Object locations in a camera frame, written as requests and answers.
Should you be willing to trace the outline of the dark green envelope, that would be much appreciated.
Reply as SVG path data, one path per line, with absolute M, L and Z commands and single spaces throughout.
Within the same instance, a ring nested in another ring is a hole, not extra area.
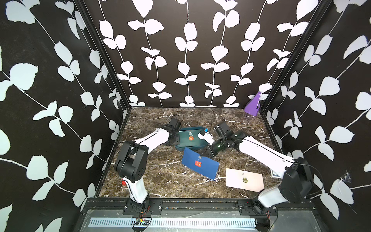
M 179 135 L 179 146 L 191 147 L 206 145 L 207 142 L 198 138 L 198 134 L 202 129 L 196 130 L 182 130 L 178 133 Z

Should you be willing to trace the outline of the teal plastic storage box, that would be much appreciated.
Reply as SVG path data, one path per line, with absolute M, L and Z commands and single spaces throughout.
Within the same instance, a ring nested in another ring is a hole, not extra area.
M 178 151 L 184 151 L 185 148 L 191 150 L 200 150 L 208 145 L 208 142 L 198 137 L 200 132 L 208 131 L 204 127 L 181 128 L 175 135 L 175 148 Z

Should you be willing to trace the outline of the dark blue envelope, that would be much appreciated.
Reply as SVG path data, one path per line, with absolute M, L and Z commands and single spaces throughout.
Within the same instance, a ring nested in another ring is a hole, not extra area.
M 212 180 L 215 180 L 219 168 L 219 162 L 208 157 L 202 157 L 199 153 L 189 148 L 184 149 L 182 164 L 194 172 Z

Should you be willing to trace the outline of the pale pink envelope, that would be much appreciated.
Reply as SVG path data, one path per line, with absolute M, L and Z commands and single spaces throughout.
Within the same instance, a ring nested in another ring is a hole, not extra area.
M 260 192 L 264 189 L 263 175 L 227 168 L 226 186 L 248 191 Z

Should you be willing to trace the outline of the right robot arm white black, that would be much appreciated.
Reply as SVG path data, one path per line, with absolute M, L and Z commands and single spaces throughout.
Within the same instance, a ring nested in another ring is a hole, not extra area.
M 233 148 L 263 163 L 282 179 L 279 185 L 261 190 L 249 204 L 260 214 L 277 204 L 301 203 L 314 186 L 307 160 L 301 157 L 294 159 L 275 151 L 241 130 L 232 131 L 225 122 L 214 127 L 214 130 L 219 136 L 217 140 L 207 129 L 198 134 L 199 139 L 208 143 L 202 152 L 203 156 L 213 158 L 219 152 Z

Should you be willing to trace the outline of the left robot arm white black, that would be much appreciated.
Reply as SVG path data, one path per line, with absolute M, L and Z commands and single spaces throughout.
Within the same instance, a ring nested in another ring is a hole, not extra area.
M 115 163 L 115 171 L 126 183 L 129 197 L 137 206 L 146 208 L 149 203 L 149 193 L 143 180 L 149 153 L 160 145 L 173 145 L 181 124 L 181 120 L 171 118 L 169 123 L 156 128 L 149 135 L 123 143 Z

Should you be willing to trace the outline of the playing card deck box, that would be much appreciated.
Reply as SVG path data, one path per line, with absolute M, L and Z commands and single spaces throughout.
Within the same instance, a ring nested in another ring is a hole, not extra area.
M 271 171 L 271 177 L 272 178 L 281 178 L 275 171 L 273 171 L 272 169 L 270 170 Z

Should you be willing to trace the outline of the purple plastic stand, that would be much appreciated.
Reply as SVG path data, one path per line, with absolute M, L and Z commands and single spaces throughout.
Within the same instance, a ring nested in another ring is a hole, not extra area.
M 258 91 L 257 94 L 253 97 L 253 99 L 251 99 L 246 104 L 244 108 L 244 112 L 256 117 L 260 110 L 260 97 L 261 97 L 261 92 Z

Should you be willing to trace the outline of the small electronics board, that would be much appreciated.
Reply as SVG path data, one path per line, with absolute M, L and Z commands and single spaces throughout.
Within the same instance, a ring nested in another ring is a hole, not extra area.
M 137 217 L 132 218 L 131 227 L 147 227 L 151 222 L 151 218 Z

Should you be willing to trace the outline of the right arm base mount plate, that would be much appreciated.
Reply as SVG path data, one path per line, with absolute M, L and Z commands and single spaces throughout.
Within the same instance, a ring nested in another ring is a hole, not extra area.
M 238 208 L 241 216 L 268 218 L 270 216 L 278 215 L 277 208 L 274 207 L 266 208 L 261 203 L 253 199 L 238 200 L 237 203 L 235 204 L 235 207 Z

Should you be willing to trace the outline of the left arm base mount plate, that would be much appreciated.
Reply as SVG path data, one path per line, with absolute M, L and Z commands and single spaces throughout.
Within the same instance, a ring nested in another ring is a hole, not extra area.
M 144 213 L 146 213 L 146 216 L 161 215 L 162 205 L 162 200 L 156 200 L 154 198 L 147 199 L 141 204 L 129 198 L 124 206 L 123 215 L 139 216 Z

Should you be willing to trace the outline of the white perforated rail strip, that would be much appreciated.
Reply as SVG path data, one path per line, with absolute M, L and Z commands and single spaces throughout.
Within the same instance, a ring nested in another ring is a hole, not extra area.
M 132 218 L 122 217 L 93 217 L 89 228 L 133 228 Z M 256 229 L 257 223 L 253 218 L 152 218 L 146 228 L 181 228 L 181 229 Z

